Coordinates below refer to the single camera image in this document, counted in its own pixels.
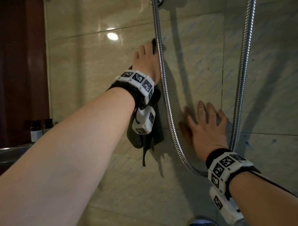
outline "white bottle label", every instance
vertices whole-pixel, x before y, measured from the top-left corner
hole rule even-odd
[[[51,129],[51,128],[44,129],[44,134],[45,134],[46,132],[48,132],[50,129]]]
[[[31,131],[31,142],[36,142],[42,136],[42,130]]]

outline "person's left arm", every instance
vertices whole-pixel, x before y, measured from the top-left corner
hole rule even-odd
[[[152,44],[133,69],[159,81]],[[60,122],[0,177],[1,225],[76,225],[124,133],[135,102],[112,88]]]

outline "small brown bottle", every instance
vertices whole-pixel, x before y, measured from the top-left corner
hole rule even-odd
[[[51,118],[44,120],[44,134],[54,127],[53,120]]]
[[[40,120],[32,121],[32,126],[30,128],[31,142],[35,143],[39,138],[42,137],[42,129]]]

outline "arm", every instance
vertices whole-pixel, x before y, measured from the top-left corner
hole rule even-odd
[[[208,122],[205,105],[200,101],[199,123],[192,119],[185,107],[186,124],[179,124],[188,144],[204,161],[212,151],[228,148],[225,136],[228,118],[222,110],[219,110],[221,122],[217,126],[214,106],[207,103],[206,109]],[[298,198],[249,172],[235,176],[229,184],[229,190],[245,220],[251,226],[294,225],[298,222]]]
[[[156,62],[148,42],[133,67],[157,83]],[[112,88],[38,140],[0,177],[1,225],[76,225],[134,106],[129,92]]]

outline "chrome hose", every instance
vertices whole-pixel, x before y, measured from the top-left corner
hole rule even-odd
[[[160,75],[161,75],[162,95],[163,95],[163,99],[164,99],[164,105],[165,105],[165,109],[166,109],[167,121],[168,121],[168,125],[169,125],[169,130],[171,133],[171,137],[172,137],[173,143],[175,145],[176,151],[177,151],[181,161],[184,163],[184,165],[195,175],[201,176],[201,177],[208,177],[207,172],[199,171],[198,169],[196,169],[195,167],[193,167],[190,164],[190,162],[186,159],[186,157],[181,149],[181,146],[179,144],[179,141],[178,141],[178,137],[176,134],[174,121],[173,121],[173,117],[172,117],[169,94],[168,94],[168,90],[167,90],[167,81],[166,81],[166,74],[165,74],[165,68],[164,68],[164,54],[163,54],[163,50],[162,50],[162,36],[161,36],[160,23],[159,23],[158,0],[152,0],[151,3],[152,3],[152,11],[153,11],[156,47],[157,47],[157,54],[158,54],[158,60],[159,60],[159,71],[160,71]],[[240,89],[240,92],[239,92],[241,94],[241,91],[242,91],[241,98],[239,98],[241,103],[240,103],[240,105],[239,104],[237,105],[238,107],[240,107],[240,110],[237,112],[237,115],[239,115],[238,123],[240,123],[240,114],[241,114],[241,107],[242,107],[242,99],[243,99],[245,75],[246,75],[246,69],[247,69],[249,46],[250,46],[251,33],[252,33],[254,9],[255,9],[255,0],[248,0],[246,21],[245,21],[245,31],[244,31],[244,37],[243,37],[243,47],[242,47],[241,61],[240,61],[240,68],[244,68],[243,72],[241,73],[241,76],[244,76],[244,79],[243,78],[240,79],[240,72],[239,72],[239,79],[238,79],[238,84],[239,84],[239,81],[241,80],[240,83],[242,84],[242,87],[243,87],[243,89],[242,90]],[[238,130],[236,132],[237,132],[237,137],[236,137],[236,143],[237,143],[239,125],[238,125]]]
[[[245,26],[244,26],[244,33],[243,33],[243,43],[242,43],[242,51],[241,51],[241,57],[240,57],[239,73],[238,73],[238,83],[237,83],[237,91],[236,91],[236,99],[235,99],[235,107],[234,107],[232,136],[231,136],[231,142],[230,142],[231,151],[235,151],[237,146],[238,136],[239,136],[244,85],[245,85],[245,78],[246,78],[246,72],[247,72],[250,42],[252,39],[252,26],[254,23],[255,8],[256,8],[256,0],[248,0],[246,15],[245,15]]]

